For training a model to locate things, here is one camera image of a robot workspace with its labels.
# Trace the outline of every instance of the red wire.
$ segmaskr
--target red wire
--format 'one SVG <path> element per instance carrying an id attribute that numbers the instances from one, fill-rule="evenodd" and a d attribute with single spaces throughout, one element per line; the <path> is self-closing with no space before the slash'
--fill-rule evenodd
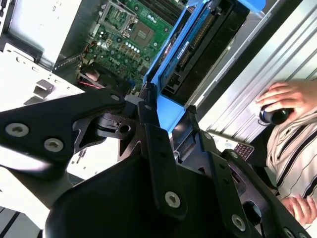
<path id="1" fill-rule="evenodd" d="M 78 81 L 78 82 L 79 82 L 79 83 L 81 83 L 81 84 L 84 84 L 84 85 L 87 85 L 87 86 L 93 87 L 93 88 L 98 88 L 98 89 L 100 89 L 100 87 L 98 87 L 98 86 L 96 86 L 96 85 L 94 85 L 94 84 L 84 83 L 84 82 L 82 82 L 82 81 Z"/>

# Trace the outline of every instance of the striped shirt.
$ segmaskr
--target striped shirt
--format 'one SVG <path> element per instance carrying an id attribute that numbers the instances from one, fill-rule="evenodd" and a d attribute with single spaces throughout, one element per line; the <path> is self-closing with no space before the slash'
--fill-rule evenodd
<path id="1" fill-rule="evenodd" d="M 316 110 L 293 123 L 276 126 L 269 138 L 266 164 L 276 175 L 281 199 L 301 195 L 317 201 Z M 317 219 L 307 231 L 317 236 Z"/>

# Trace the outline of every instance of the keyboard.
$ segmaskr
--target keyboard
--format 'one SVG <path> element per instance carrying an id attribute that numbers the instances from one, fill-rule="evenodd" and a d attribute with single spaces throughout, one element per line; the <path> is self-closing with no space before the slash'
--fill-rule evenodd
<path id="1" fill-rule="evenodd" d="M 221 135 L 217 132 L 209 131 L 208 133 L 213 137 L 216 147 L 220 152 L 223 152 L 225 149 L 231 149 L 239 154 L 244 160 L 247 160 L 254 151 L 252 145 L 232 139 L 229 136 Z"/>

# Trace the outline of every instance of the hand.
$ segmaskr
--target hand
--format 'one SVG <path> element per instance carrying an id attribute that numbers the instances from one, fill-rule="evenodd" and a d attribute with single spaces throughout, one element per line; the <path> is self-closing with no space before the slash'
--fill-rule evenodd
<path id="1" fill-rule="evenodd" d="M 302 226 L 313 223 L 317 218 L 317 207 L 312 197 L 287 197 L 281 202 Z"/>
<path id="2" fill-rule="evenodd" d="M 282 108 L 293 108 L 289 121 L 295 121 L 317 107 L 317 80 L 279 82 L 273 84 L 268 92 L 260 96 L 257 105 L 268 106 L 265 111 L 272 112 Z"/>

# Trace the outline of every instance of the bolt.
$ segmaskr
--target bolt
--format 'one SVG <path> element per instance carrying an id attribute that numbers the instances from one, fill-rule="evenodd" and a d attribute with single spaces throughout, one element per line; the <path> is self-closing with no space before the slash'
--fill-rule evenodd
<path id="1" fill-rule="evenodd" d="M 305 236 L 303 233 L 299 233 L 299 237 L 300 238 L 307 238 L 307 236 Z"/>
<path id="2" fill-rule="evenodd" d="M 209 135 L 208 133 L 205 133 L 204 136 L 205 136 L 208 140 L 211 140 L 211 135 Z"/>
<path id="3" fill-rule="evenodd" d="M 284 228 L 284 231 L 289 238 L 295 238 L 293 233 L 291 233 L 291 231 L 289 229 L 287 229 L 286 227 Z"/>
<path id="4" fill-rule="evenodd" d="M 116 100 L 116 101 L 119 101 L 119 100 L 120 100 L 120 98 L 119 98 L 117 95 L 111 95 L 111 98 L 114 99 L 114 100 Z"/>
<path id="5" fill-rule="evenodd" d="M 230 154 L 231 154 L 235 159 L 238 159 L 238 155 L 237 155 L 236 153 L 231 152 Z"/>
<path id="6" fill-rule="evenodd" d="M 11 123 L 5 127 L 6 133 L 14 137 L 23 137 L 27 135 L 30 129 L 21 123 Z"/>
<path id="7" fill-rule="evenodd" d="M 244 232 L 246 230 L 246 224 L 244 223 L 244 221 L 241 219 L 241 217 L 239 217 L 236 214 L 233 214 L 231 217 L 231 220 L 233 222 L 233 224 L 242 232 Z"/>
<path id="8" fill-rule="evenodd" d="M 48 151 L 51 152 L 59 152 L 64 148 L 64 144 L 61 140 L 56 139 L 56 138 L 50 138 L 47 139 L 44 142 L 44 147 L 45 149 L 47 149 Z"/>
<path id="9" fill-rule="evenodd" d="M 167 192 L 165 194 L 165 201 L 172 208 L 179 208 L 180 206 L 180 199 L 175 192 Z"/>

